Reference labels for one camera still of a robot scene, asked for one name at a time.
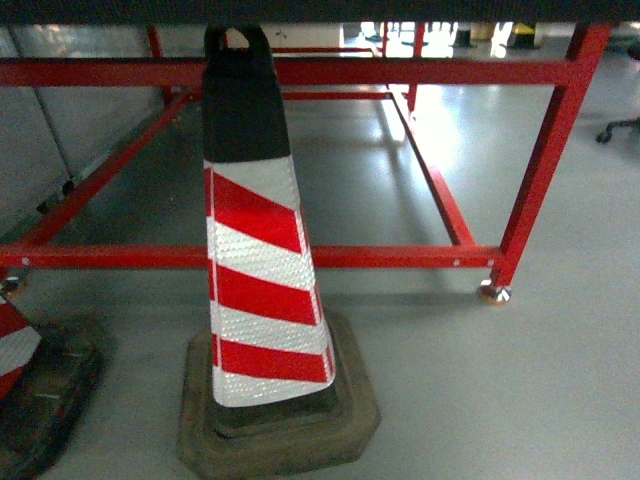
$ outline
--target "rubber cone base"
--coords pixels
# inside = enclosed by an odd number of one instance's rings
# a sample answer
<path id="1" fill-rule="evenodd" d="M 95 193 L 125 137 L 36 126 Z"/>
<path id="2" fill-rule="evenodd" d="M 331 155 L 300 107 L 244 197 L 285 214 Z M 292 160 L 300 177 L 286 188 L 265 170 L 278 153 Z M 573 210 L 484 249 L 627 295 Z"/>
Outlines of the rubber cone base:
<path id="1" fill-rule="evenodd" d="M 212 397 L 211 334 L 192 340 L 178 434 L 182 461 L 203 479 L 291 475 L 357 460 L 380 423 L 373 388 L 349 322 L 327 315 L 336 356 L 336 380 L 323 395 L 310 395 L 283 414 L 279 404 L 253 415 L 238 409 L 241 434 L 220 433 L 220 408 Z"/>
<path id="2" fill-rule="evenodd" d="M 0 479 L 32 478 L 53 465 L 95 388 L 102 355 L 72 336 L 43 340 L 0 401 Z"/>
<path id="3" fill-rule="evenodd" d="M 534 34 L 512 34 L 504 47 L 510 50 L 538 50 Z"/>

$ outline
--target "red steel table frame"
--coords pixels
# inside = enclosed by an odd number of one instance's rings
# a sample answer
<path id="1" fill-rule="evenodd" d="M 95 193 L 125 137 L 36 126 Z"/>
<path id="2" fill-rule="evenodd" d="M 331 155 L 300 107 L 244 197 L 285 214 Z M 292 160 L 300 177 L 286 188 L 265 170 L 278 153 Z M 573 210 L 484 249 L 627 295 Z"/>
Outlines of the red steel table frame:
<path id="1" fill-rule="evenodd" d="M 517 195 L 502 242 L 477 245 L 443 175 L 421 154 L 407 102 L 394 90 L 382 92 L 288 92 L 285 99 L 390 99 L 442 215 L 449 246 L 314 246 L 319 268 L 491 268 L 495 286 L 511 284 L 545 194 L 551 183 L 580 106 L 610 35 L 610 26 L 578 26 L 566 58 L 560 61 L 471 61 L 422 58 L 283 57 L 276 70 L 283 85 L 408 84 L 410 107 L 415 85 L 554 85 L 531 159 Z M 19 242 L 0 246 L 0 278 L 8 267 L 31 268 L 206 268 L 205 246 L 49 245 L 55 235 L 166 127 L 184 105 L 199 98 L 204 69 L 202 59 L 167 59 L 152 30 L 150 59 L 2 59 L 0 86 L 159 86 L 164 87 L 165 109 L 126 148 L 106 160 Z M 420 40 L 416 36 L 416 57 Z M 340 49 L 315 49 L 337 53 Z M 292 49 L 286 53 L 309 53 Z M 171 94 L 172 87 L 183 87 Z"/>

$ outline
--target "black table top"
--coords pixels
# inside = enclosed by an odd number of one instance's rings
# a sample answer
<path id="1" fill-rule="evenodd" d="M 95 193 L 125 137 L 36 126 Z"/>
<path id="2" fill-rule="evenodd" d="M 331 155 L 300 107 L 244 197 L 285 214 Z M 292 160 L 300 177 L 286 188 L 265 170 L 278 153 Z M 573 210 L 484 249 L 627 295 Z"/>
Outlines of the black table top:
<path id="1" fill-rule="evenodd" d="M 0 0 L 0 24 L 640 20 L 640 0 Z"/>

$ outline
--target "epoxy floor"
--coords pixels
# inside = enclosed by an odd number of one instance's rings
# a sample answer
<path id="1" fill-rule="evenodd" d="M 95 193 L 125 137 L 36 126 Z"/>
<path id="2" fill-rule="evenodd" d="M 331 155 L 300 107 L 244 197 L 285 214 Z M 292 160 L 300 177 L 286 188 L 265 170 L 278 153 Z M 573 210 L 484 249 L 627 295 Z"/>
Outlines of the epoxy floor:
<path id="1" fill-rule="evenodd" d="M 487 272 L 318 272 L 347 316 L 382 411 L 363 457 L 291 479 L 640 478 L 640 63 L 608 53 L 514 281 Z M 476 238 L 498 242 L 546 88 L 424 86 L 417 118 Z M 388 102 L 297 102 L 287 118 L 312 242 L 445 243 Z M 59 242 L 203 244 L 199 112 L 144 150 Z M 107 332 L 104 381 L 42 478 L 196 477 L 177 460 L 187 342 L 207 328 L 204 271 L 39 271 L 18 306 Z"/>

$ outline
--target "chair wheel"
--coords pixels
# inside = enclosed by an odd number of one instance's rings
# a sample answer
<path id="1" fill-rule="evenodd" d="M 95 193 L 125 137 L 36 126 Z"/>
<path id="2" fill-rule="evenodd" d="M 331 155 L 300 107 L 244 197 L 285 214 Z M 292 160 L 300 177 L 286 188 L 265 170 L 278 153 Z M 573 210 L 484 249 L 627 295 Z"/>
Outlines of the chair wheel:
<path id="1" fill-rule="evenodd" d="M 611 137 L 613 135 L 611 134 L 611 132 L 607 132 L 606 130 L 604 132 L 600 132 L 598 134 L 598 136 L 596 137 L 596 142 L 598 143 L 609 143 L 609 141 L 611 140 Z"/>

